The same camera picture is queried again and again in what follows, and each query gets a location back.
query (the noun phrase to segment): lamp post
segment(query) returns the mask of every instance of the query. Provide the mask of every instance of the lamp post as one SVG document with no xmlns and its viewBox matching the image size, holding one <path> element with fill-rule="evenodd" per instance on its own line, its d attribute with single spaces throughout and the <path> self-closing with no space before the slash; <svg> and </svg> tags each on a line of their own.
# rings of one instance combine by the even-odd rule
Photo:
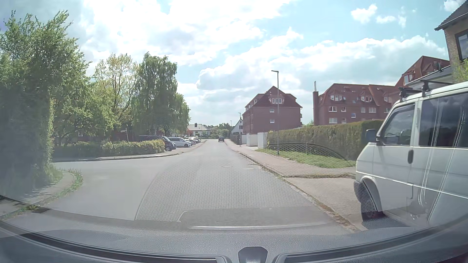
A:
<svg viewBox="0 0 468 263">
<path fill-rule="evenodd" d="M 240 120 L 240 119 L 242 119 L 241 113 L 240 112 L 238 112 L 238 113 L 239 113 L 239 120 Z M 242 144 L 242 133 L 239 130 L 239 147 L 241 146 L 241 144 Z"/>
<path fill-rule="evenodd" d="M 278 103 L 277 103 L 277 109 L 276 112 L 278 113 L 278 130 L 276 131 L 276 155 L 279 155 L 279 71 L 278 70 L 272 70 L 273 72 L 276 72 L 276 90 L 278 91 Z"/>
</svg>

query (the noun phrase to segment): van roof rack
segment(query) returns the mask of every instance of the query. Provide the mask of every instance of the van roof rack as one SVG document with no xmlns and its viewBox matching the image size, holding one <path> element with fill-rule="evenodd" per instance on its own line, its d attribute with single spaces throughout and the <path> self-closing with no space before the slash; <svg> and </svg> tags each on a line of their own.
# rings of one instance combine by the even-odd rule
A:
<svg viewBox="0 0 468 263">
<path fill-rule="evenodd" d="M 453 85 L 453 83 L 448 83 L 448 82 L 441 82 L 441 81 L 434 81 L 434 80 L 419 80 L 420 82 L 423 83 L 423 86 L 421 89 L 412 89 L 412 88 L 403 88 L 403 87 L 398 87 L 400 90 L 400 98 L 406 98 L 409 95 L 416 94 L 422 92 L 422 96 L 426 96 L 426 92 L 431 91 L 433 89 Z M 442 86 L 439 86 L 437 88 L 429 88 L 429 83 L 433 84 L 440 84 Z"/>
</svg>

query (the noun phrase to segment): dark car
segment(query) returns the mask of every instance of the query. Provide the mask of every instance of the dark car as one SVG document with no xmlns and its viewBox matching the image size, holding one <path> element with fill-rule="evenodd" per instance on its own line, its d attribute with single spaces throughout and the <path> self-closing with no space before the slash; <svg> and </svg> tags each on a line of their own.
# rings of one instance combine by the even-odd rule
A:
<svg viewBox="0 0 468 263">
<path fill-rule="evenodd" d="M 140 135 L 138 136 L 140 141 L 149 141 L 149 140 L 163 140 L 165 150 L 170 152 L 176 148 L 176 145 L 171 142 L 166 136 L 161 135 Z"/>
</svg>

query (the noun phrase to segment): parked car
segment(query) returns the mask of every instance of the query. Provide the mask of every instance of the parked car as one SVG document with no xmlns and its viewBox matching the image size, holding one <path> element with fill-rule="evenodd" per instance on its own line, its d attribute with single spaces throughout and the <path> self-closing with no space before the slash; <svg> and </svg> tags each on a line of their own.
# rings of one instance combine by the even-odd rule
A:
<svg viewBox="0 0 468 263">
<path fill-rule="evenodd" d="M 163 140 L 164 141 L 164 149 L 168 152 L 176 149 L 176 145 L 173 144 L 169 138 L 166 136 L 161 136 L 161 135 L 140 135 L 138 136 L 138 139 L 140 141 L 148 141 L 148 140 Z"/>
<path fill-rule="evenodd" d="M 192 145 L 197 144 L 194 139 L 187 138 L 186 141 L 190 142 Z"/>
<path fill-rule="evenodd" d="M 198 138 L 195 138 L 195 137 L 190 137 L 190 139 L 193 139 L 193 140 L 194 140 L 196 143 L 199 143 L 199 142 L 201 142 L 201 141 L 200 141 L 200 139 L 198 139 Z"/>
<path fill-rule="evenodd" d="M 190 147 L 192 144 L 181 137 L 170 137 L 169 140 L 173 142 L 177 147 Z"/>
<path fill-rule="evenodd" d="M 468 82 L 405 93 L 366 131 L 354 182 L 362 219 L 452 223 L 468 212 Z"/>
</svg>

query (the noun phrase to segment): asphalt road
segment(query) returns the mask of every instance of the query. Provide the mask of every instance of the asphalt road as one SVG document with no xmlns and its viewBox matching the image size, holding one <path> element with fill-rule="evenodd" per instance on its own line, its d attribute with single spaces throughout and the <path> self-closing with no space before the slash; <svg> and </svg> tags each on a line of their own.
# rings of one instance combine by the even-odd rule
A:
<svg viewBox="0 0 468 263">
<path fill-rule="evenodd" d="M 306 196 L 217 140 L 174 156 L 56 165 L 80 170 L 84 183 L 47 207 L 75 219 L 84 215 L 188 229 L 326 226 L 329 233 L 348 233 Z M 54 212 L 27 213 L 10 222 L 37 226 L 51 221 L 43 219 L 48 214 Z"/>
</svg>

